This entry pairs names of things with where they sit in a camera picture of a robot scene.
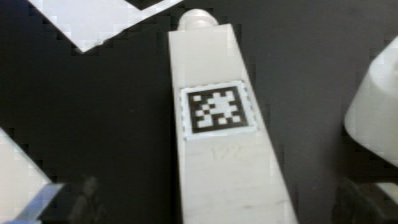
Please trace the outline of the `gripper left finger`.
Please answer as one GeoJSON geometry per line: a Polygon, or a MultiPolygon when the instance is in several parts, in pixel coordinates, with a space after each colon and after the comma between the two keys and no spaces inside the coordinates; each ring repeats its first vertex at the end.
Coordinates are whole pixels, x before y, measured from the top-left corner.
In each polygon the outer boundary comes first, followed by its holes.
{"type": "Polygon", "coordinates": [[[27,206],[11,220],[11,224],[43,224],[41,215],[45,214],[46,208],[50,206],[52,201],[55,200],[57,194],[64,185],[61,183],[46,184],[36,194],[27,206]]]}

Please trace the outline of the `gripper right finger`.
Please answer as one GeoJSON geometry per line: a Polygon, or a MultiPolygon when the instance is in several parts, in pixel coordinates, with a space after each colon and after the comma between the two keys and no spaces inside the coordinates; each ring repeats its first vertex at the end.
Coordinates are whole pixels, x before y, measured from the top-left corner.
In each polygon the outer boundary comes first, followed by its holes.
{"type": "Polygon", "coordinates": [[[334,224],[398,224],[398,179],[341,180],[334,224]]]}

